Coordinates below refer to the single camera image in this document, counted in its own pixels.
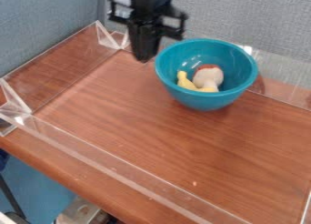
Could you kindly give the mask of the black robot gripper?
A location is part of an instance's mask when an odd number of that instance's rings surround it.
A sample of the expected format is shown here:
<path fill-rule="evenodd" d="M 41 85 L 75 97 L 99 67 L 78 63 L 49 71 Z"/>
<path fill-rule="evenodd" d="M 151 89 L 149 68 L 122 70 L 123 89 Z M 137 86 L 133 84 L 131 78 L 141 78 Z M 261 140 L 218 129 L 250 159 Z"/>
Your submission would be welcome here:
<path fill-rule="evenodd" d="M 131 49 L 138 61 L 146 63 L 158 53 L 162 36 L 182 40 L 189 14 L 173 5 L 173 0 L 109 0 L 110 19 L 129 25 Z M 117 14 L 117 7 L 131 10 L 129 18 Z"/>

